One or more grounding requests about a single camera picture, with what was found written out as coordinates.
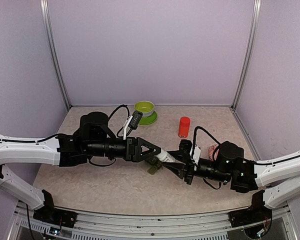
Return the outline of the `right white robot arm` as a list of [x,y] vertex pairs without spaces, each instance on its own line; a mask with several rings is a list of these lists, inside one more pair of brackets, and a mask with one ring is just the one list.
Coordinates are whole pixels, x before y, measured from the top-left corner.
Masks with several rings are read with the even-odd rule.
[[244,157],[243,148],[225,141],[217,143],[211,159],[204,159],[200,157],[201,149],[196,141],[195,137],[192,141],[183,139],[178,150],[162,150],[157,158],[189,185],[198,177],[206,184],[209,181],[230,184],[230,189],[237,193],[255,191],[253,205],[245,212],[250,222],[258,221],[265,214],[265,207],[275,209],[300,194],[300,150],[254,161]]

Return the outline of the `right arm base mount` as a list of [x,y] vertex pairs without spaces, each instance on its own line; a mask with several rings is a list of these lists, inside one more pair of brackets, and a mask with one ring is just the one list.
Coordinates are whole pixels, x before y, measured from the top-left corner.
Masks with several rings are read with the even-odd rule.
[[231,211],[228,213],[232,228],[250,225],[271,219],[272,210],[266,207],[251,210],[249,208]]

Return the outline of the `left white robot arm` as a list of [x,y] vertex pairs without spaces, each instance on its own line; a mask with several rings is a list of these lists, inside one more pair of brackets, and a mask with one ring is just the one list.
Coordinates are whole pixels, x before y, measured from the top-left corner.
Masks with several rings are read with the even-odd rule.
[[0,189],[39,211],[47,221],[56,222],[60,211],[54,206],[52,195],[28,184],[7,165],[28,163],[75,167],[86,164],[92,157],[121,158],[139,163],[162,152],[160,147],[140,137],[127,136],[130,130],[137,128],[141,118],[142,113],[138,111],[129,116],[121,138],[109,128],[110,118],[99,111],[81,116],[79,128],[72,135],[57,133],[43,139],[0,135]]

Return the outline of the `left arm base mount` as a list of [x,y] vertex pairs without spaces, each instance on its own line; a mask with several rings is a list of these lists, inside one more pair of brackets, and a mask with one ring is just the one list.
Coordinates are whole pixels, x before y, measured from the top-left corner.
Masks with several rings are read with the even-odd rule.
[[74,211],[44,206],[34,211],[33,218],[60,227],[73,228],[78,214]]

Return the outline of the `green weekly pill organizer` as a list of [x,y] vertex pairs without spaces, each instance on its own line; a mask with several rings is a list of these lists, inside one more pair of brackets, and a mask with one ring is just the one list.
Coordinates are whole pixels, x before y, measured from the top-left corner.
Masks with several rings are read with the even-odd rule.
[[151,175],[154,175],[162,167],[162,162],[157,157],[149,158],[146,162],[150,165],[147,172]]

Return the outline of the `small white pill bottle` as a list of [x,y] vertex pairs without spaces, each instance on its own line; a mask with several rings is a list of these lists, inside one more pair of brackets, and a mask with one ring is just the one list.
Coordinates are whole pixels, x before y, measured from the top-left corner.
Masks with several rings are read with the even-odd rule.
[[161,150],[159,154],[155,156],[162,163],[174,163],[176,159],[167,151]]

